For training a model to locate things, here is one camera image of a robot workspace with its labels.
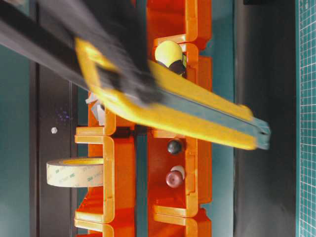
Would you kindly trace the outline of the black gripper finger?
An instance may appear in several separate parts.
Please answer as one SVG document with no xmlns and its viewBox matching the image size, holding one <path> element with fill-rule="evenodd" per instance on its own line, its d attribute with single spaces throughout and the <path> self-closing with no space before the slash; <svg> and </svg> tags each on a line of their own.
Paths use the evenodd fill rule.
<svg viewBox="0 0 316 237">
<path fill-rule="evenodd" d="M 75 51 L 4 0 L 0 2 L 0 43 L 89 90 Z"/>
<path fill-rule="evenodd" d="M 129 0 L 41 0 L 76 37 L 88 41 L 117 68 L 97 68 L 103 88 L 124 93 L 139 106 L 159 103 L 162 94 L 151 73 L 147 40 Z"/>
</svg>

